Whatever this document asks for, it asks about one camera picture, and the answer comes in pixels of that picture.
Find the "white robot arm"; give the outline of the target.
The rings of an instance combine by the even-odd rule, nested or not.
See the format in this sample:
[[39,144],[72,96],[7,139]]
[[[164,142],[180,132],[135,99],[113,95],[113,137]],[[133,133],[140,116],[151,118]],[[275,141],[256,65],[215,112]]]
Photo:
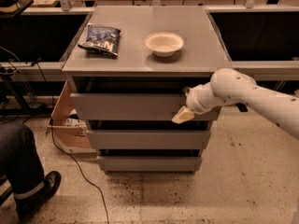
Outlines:
[[221,69],[184,89],[175,121],[221,107],[203,169],[185,183],[181,218],[199,224],[298,224],[298,99]]

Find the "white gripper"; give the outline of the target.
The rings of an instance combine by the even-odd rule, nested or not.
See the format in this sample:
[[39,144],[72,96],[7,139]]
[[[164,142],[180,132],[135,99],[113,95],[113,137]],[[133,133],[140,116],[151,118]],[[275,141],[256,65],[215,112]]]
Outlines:
[[209,112],[214,106],[214,97],[210,88],[204,86],[185,87],[186,105],[183,106],[172,118],[176,124],[189,121],[194,118],[194,113],[202,115]]

